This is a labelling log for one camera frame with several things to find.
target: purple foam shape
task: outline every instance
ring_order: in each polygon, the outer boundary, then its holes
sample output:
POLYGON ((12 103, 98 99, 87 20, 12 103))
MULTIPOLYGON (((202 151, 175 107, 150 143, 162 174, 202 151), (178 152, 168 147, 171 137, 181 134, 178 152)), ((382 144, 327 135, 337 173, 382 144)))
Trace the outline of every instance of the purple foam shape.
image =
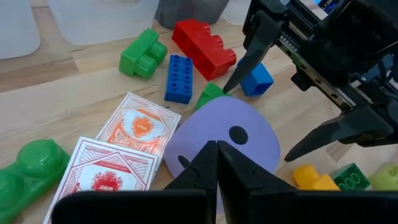
MULTIPOLYGON (((273 173, 277 168, 280 146, 270 124, 251 105, 237 98, 222 96, 211 100, 188 118, 167 144, 164 159, 174 178, 184 170, 178 156, 192 161, 209 140, 230 143, 269 172, 273 173), (246 144, 236 144, 231 140, 229 129, 233 126, 245 129, 248 134, 246 144)), ((220 194, 217 197, 217 211, 222 213, 220 194)))

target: blue lego brick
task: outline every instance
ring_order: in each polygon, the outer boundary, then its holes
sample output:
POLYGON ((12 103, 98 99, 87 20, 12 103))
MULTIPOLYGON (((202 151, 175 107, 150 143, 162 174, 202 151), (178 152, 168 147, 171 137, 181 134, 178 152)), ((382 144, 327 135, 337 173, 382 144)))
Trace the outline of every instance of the blue lego brick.
POLYGON ((192 59, 171 55, 164 100, 189 104, 192 97, 192 73, 192 59))
POLYGON ((261 96, 272 84, 274 84, 274 79, 262 63, 257 65, 250 75, 241 82, 246 96, 261 96))

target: red block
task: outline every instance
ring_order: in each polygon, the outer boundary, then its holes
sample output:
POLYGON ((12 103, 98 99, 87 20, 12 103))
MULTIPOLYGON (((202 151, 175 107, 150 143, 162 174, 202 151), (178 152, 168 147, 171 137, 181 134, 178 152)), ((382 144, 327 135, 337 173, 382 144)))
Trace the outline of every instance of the red block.
POLYGON ((208 81, 224 75, 236 63, 235 52, 225 50, 221 37, 210 33, 209 24, 189 19, 176 23, 172 37, 208 81))

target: plastic container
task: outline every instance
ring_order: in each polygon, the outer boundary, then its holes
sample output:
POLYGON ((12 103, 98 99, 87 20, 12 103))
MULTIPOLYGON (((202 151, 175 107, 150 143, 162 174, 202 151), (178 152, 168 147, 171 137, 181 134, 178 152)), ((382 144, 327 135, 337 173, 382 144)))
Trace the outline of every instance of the plastic container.
POLYGON ((152 27, 159 0, 47 0, 62 35, 76 45, 136 37, 152 27))
POLYGON ((228 2, 229 0, 160 0, 155 18, 169 29, 173 29, 178 21, 192 18, 214 24, 228 2))
POLYGON ((29 0, 0 1, 0 59, 25 56, 40 45, 29 0))
POLYGON ((243 25, 251 0, 230 0, 223 13, 224 19, 233 25, 243 25))

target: green plastic toy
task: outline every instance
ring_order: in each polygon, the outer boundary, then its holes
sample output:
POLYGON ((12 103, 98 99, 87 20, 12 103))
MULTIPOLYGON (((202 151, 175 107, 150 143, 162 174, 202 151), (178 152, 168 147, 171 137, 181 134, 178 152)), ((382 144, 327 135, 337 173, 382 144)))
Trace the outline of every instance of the green plastic toy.
POLYGON ((230 94, 224 94, 223 90, 212 82, 209 82, 206 88, 201 93, 198 103, 195 106, 195 110, 199 110, 203 105, 209 101, 214 100, 220 96, 231 96, 230 94))
POLYGON ((398 190, 398 163, 384 164, 369 181, 375 190, 398 190))
POLYGON ((146 29, 123 50, 119 62, 120 72, 130 77, 138 74, 142 78, 150 78, 167 54, 167 47, 157 41, 158 38, 158 33, 151 28, 146 29))
POLYGON ((330 177, 342 191, 365 190, 370 186, 369 181, 355 163, 334 171, 330 177))
POLYGON ((36 140, 0 169, 0 223, 9 223, 62 178, 70 156, 52 139, 36 140))

